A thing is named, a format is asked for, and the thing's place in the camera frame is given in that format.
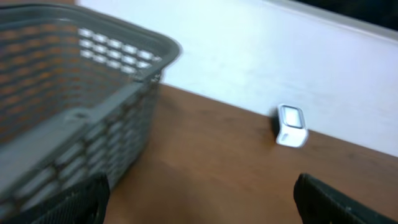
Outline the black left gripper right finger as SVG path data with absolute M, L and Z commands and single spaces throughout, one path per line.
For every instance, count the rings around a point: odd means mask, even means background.
M 306 173 L 294 185 L 294 200 L 304 224 L 397 224 Z

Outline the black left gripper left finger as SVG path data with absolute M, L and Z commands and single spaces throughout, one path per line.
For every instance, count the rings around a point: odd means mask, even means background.
M 103 224 L 109 198 L 106 174 L 95 174 L 2 224 Z

